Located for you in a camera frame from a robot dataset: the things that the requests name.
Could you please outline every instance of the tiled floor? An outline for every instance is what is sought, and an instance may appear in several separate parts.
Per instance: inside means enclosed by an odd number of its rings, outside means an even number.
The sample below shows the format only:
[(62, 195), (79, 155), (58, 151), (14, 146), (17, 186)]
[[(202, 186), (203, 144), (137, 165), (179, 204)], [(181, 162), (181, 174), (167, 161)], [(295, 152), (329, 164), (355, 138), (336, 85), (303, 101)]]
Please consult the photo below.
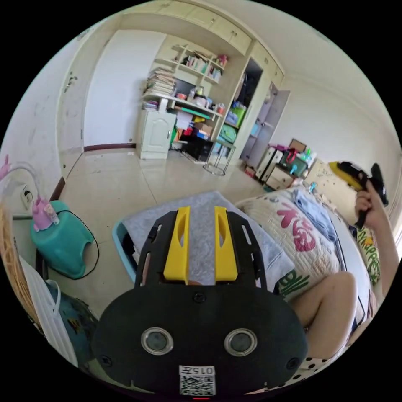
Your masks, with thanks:
[[(77, 281), (54, 271), (51, 279), (62, 291), (89, 304), (100, 316), (108, 304), (133, 287), (112, 241), (112, 228), (124, 216), (185, 196), (218, 190), (232, 203), (264, 193), (261, 185), (239, 168), (214, 176), (178, 152), (167, 160), (140, 160), (127, 150), (86, 152), (75, 164), (61, 195), (94, 234), (100, 251), (96, 269)], [(96, 246), (85, 250), (88, 270)]]

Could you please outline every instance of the hand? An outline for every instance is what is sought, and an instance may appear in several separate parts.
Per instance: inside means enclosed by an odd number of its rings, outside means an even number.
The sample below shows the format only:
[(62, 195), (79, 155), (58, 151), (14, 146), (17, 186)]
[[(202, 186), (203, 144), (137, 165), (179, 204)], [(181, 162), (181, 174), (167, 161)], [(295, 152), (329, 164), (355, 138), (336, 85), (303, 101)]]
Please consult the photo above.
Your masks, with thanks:
[(367, 181), (366, 187), (367, 191), (357, 193), (355, 212), (356, 216), (359, 216), (360, 211), (368, 211), (364, 226), (376, 231), (381, 226), (389, 225), (389, 221), (381, 198), (370, 180)]

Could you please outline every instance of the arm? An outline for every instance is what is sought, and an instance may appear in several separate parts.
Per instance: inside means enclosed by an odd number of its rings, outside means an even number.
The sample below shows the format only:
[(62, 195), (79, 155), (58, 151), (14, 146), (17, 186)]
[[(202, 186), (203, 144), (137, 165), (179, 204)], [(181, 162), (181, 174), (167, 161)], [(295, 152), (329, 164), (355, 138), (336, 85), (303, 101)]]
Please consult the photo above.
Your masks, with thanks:
[(381, 289), (385, 297), (397, 272), (399, 257), (388, 219), (373, 229), (373, 232), (380, 260)]
[(357, 216), (359, 211), (369, 210), (364, 226), (371, 229), (376, 238), (382, 295), (385, 297), (398, 269), (399, 257), (387, 213), (370, 181), (367, 182), (367, 191), (361, 191), (357, 194), (355, 210)]

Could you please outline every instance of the power outlet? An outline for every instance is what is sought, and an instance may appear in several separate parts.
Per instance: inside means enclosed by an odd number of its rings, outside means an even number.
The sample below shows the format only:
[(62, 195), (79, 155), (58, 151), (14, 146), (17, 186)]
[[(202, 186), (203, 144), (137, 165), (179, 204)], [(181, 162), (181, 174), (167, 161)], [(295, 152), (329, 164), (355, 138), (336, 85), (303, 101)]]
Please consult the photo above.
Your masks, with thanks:
[(26, 210), (29, 210), (29, 208), (33, 206), (33, 200), (34, 196), (32, 195), (31, 190), (28, 186), (24, 186), (21, 191), (21, 201)]

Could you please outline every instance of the ceiling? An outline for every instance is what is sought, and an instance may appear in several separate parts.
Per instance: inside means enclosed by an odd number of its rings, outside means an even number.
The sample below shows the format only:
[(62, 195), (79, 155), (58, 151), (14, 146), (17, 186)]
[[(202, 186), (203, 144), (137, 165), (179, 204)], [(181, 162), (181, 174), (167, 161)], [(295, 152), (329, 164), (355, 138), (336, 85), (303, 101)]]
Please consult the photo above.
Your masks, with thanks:
[(315, 81), (348, 98), (397, 139), (391, 118), (360, 68), (311, 26), (277, 9), (248, 0), (204, 0), (251, 27), (283, 67), (286, 76)]

